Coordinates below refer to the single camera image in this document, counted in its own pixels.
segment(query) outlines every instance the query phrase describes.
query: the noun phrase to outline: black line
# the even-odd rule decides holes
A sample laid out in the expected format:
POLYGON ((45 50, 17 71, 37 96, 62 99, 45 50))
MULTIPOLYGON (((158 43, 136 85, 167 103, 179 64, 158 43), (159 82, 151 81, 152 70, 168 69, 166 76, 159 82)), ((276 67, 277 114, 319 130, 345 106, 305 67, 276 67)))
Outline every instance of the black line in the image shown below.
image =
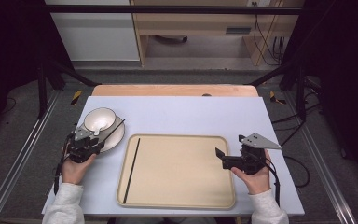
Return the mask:
POLYGON ((141 142, 141 138, 138 139, 138 144, 136 145, 135 155, 133 156, 133 161, 132 161, 132 167, 131 167, 129 182, 127 183, 127 189, 126 189, 126 194, 124 195, 124 202, 123 202, 123 203, 126 203, 126 201, 127 201, 127 196, 128 196, 128 194, 129 194, 130 183, 131 183, 131 179, 132 179, 133 167, 134 167, 134 165, 135 165, 136 155, 138 154, 138 148, 139 148, 139 143, 140 143, 140 142, 141 142))

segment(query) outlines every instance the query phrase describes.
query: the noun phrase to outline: white plate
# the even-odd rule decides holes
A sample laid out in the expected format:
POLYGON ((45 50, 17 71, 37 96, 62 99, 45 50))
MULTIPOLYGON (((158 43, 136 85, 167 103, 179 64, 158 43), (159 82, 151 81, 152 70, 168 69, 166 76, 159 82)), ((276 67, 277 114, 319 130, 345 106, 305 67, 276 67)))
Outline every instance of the white plate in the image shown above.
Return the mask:
MULTIPOLYGON (((122 121, 122 119, 119 116, 116 116, 115 123, 113 124, 115 128, 118 126, 118 124, 122 121)), ((121 139, 124 137, 124 130, 125 125, 124 122, 110 135, 106 141, 104 147, 101 149, 101 152, 105 152, 109 149, 112 149, 115 147, 121 139)))

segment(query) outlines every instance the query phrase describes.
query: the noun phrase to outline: wooden board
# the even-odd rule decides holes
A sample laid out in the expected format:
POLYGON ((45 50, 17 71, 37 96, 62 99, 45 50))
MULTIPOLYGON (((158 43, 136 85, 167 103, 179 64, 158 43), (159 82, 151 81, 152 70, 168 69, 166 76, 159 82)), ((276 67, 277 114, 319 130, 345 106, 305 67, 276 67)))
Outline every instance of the wooden board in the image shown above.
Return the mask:
POLYGON ((219 136, 136 134, 127 145, 117 201, 122 206, 228 209, 232 174, 215 156, 219 136))
POLYGON ((258 96, 248 85, 99 85, 93 96, 258 96))

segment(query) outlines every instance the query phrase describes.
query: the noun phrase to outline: black cable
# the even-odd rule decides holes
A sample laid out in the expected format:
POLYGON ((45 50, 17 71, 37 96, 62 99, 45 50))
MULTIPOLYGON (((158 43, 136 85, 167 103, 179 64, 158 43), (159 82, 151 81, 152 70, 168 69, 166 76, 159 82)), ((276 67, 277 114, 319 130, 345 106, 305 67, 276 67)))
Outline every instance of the black cable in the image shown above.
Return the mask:
MULTIPOLYGON (((272 59, 274 59, 275 62, 278 63, 278 61, 274 58, 274 55, 272 54, 271 50, 269 49, 269 44, 267 43, 267 39, 264 37, 263 32, 261 31, 261 28, 260 28, 260 26, 258 25, 257 15, 255 15, 255 26, 257 27, 258 32, 261 34, 261 37, 263 38, 264 43, 266 44, 267 50, 268 50, 268 52, 269 52, 269 55, 271 56, 272 59)), ((271 27, 272 27, 272 23, 271 23, 271 25, 269 26, 268 32, 270 32, 271 27)))
POLYGON ((271 163, 272 167, 274 167, 274 169, 272 169, 271 166, 269 166, 265 161, 260 160, 256 155, 254 155, 252 153, 248 153, 248 152, 246 153, 246 155, 252 157, 256 161, 261 162, 274 175, 274 177, 275 177, 275 183, 274 183, 274 185, 275 185, 275 201, 277 202, 277 205, 280 206, 281 183, 279 181, 279 177, 277 175, 276 170, 274 170, 275 169, 274 163, 272 163, 272 161, 270 161, 266 158, 266 160, 268 160, 271 163))
POLYGON ((295 184, 295 187, 298 188, 298 189, 306 187, 310 183, 310 170, 307 168, 307 166, 305 166, 304 163, 302 163, 301 161, 299 161, 299 160, 297 160, 297 159, 295 159, 293 157, 289 157, 289 156, 283 156, 283 157, 286 158, 286 159, 289 159, 289 160, 297 162, 298 164, 300 164, 304 168, 304 170, 307 172, 307 181, 304 184, 301 184, 301 185, 295 184))
MULTIPOLYGON (((314 108, 314 107, 316 107, 316 106, 318 106, 318 105, 320 105, 320 103, 318 103, 318 104, 316 104, 316 105, 313 105, 313 106, 310 106, 310 107, 306 108, 305 110, 306 110, 306 111, 311 110, 312 108, 314 108)), ((275 123, 285 122, 285 121, 288 121, 288 120, 291 120, 291 119, 295 118, 296 116, 298 116, 298 113, 296 113, 296 114, 294 114, 294 115, 291 115, 291 116, 289 116, 289 117, 287 117, 287 118, 284 118, 284 119, 273 120, 271 123, 272 123, 272 124, 275 124, 275 123)))
POLYGON ((289 131, 289 130, 293 130, 293 129, 296 129, 298 127, 297 126, 294 126, 294 127, 291 127, 291 128, 282 128, 282 129, 274 129, 275 132, 279 132, 279 131, 289 131))
POLYGON ((286 144, 286 143, 293 137, 293 135, 296 134, 296 132, 301 128, 301 126, 303 126, 304 123, 305 123, 305 121, 303 120, 303 121, 300 123, 300 125, 298 125, 298 127, 295 129, 295 131, 292 132, 292 133, 289 135, 289 137, 287 137, 286 140, 283 141, 283 143, 281 143, 281 147, 283 147, 284 144, 286 144))
POLYGON ((273 65, 273 66, 279 65, 279 64, 268 63, 267 60, 264 58, 263 52, 262 52, 261 49, 258 47, 257 41, 255 40, 255 30, 256 30, 256 27, 258 26, 257 24, 258 24, 258 22, 257 22, 257 15, 255 15, 255 28, 254 28, 254 42, 255 42, 255 47, 256 47, 256 48, 258 49, 258 51, 260 52, 261 58, 263 59, 264 63, 266 63, 267 65, 273 65))
POLYGON ((62 175, 62 165, 65 162, 66 158, 66 154, 67 154, 67 148, 68 148, 68 143, 69 140, 73 137, 74 133, 70 133, 66 136, 65 141, 63 143, 63 148, 62 148, 62 152, 61 152, 61 158, 60 158, 60 162, 57 164, 57 168, 55 171, 55 176, 54 176, 54 194, 57 194, 58 189, 59 189, 59 177, 62 175))
POLYGON ((12 110, 12 109, 14 108, 14 106, 16 106, 16 104, 17 104, 17 102, 16 102, 16 100, 15 100, 14 98, 8 97, 7 99, 8 99, 8 100, 12 100, 12 101, 14 102, 14 104, 11 106, 11 108, 9 108, 8 110, 3 111, 1 114, 5 114, 5 113, 9 112, 9 111, 12 110))
MULTIPOLYGON (((271 31, 271 29, 272 29, 272 24, 273 24, 273 22, 274 22, 276 16, 277 16, 277 15, 274 15, 273 18, 272 18, 272 22, 270 23, 269 28, 268 28, 268 34, 270 33, 270 31, 271 31)), ((271 50, 269 49, 269 44, 267 43, 267 39, 264 37, 263 32, 261 31, 260 26, 258 25, 257 14, 255 14, 254 42, 255 42, 255 46, 257 47, 258 51, 260 52, 261 57, 263 58, 264 63, 266 63, 266 64, 268 64, 268 65, 274 65, 274 66, 275 66, 275 65, 281 65, 281 63, 280 63, 279 61, 277 61, 276 57, 274 57, 274 54, 271 53, 271 50), (275 62, 277 62, 278 64, 267 63, 267 60, 264 58, 264 55, 263 55, 261 49, 258 47, 258 44, 257 44, 257 42, 256 42, 256 40, 255 40, 255 30, 256 30, 256 28, 257 28, 258 32, 261 34, 261 37, 262 37, 263 40, 264 40, 264 43, 265 43, 265 45, 266 45, 266 47, 267 47, 267 49, 268 49, 269 55, 270 55, 270 56, 272 57, 272 59, 273 59, 275 62)))

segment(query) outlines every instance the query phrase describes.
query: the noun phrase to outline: wrist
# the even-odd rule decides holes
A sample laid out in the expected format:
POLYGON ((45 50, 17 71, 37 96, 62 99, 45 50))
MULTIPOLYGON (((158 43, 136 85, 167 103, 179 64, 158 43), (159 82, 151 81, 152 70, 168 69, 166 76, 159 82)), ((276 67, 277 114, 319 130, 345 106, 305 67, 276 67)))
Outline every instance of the wrist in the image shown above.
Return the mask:
POLYGON ((251 195, 264 193, 264 192, 269 191, 271 189, 271 187, 269 185, 266 185, 266 186, 254 186, 252 184, 247 184, 246 186, 248 187, 249 194, 251 194, 251 195))

